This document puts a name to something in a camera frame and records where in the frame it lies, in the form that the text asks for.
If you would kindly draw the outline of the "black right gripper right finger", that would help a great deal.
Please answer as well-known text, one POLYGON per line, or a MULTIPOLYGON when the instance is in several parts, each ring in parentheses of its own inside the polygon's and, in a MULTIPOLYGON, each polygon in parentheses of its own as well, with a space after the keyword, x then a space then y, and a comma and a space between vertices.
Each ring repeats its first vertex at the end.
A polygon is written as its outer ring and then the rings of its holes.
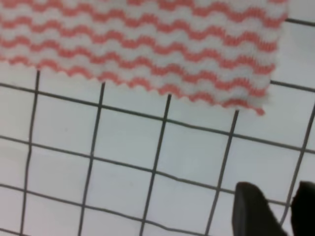
POLYGON ((295 236, 315 235, 315 184, 301 181, 291 204, 291 225, 295 236))

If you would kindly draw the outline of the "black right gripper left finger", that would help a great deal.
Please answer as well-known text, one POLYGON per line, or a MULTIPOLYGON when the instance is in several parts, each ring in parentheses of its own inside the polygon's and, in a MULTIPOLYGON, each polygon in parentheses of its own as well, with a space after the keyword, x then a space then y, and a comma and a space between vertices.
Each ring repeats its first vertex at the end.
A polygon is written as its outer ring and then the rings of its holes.
POLYGON ((236 184, 232 212, 235 236, 285 236, 262 191, 249 182, 236 184))

